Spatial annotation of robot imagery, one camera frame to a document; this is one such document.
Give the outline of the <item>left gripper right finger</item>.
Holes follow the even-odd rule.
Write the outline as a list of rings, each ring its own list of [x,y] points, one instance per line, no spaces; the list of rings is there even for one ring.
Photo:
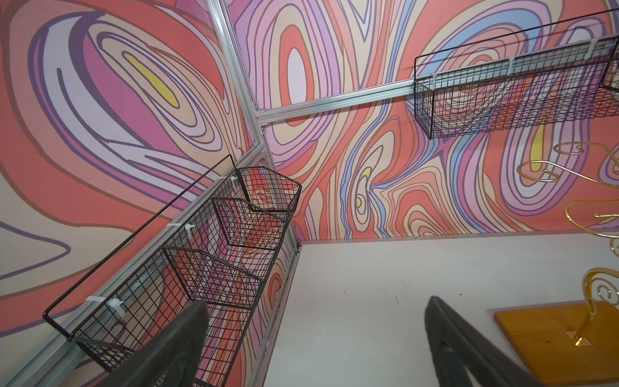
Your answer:
[[[441,298],[430,297],[424,314],[430,352],[441,386],[540,386]]]

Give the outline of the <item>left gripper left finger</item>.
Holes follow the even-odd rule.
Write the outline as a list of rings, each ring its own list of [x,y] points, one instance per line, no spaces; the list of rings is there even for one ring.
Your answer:
[[[209,328],[205,301],[194,301],[100,386],[192,386]]]

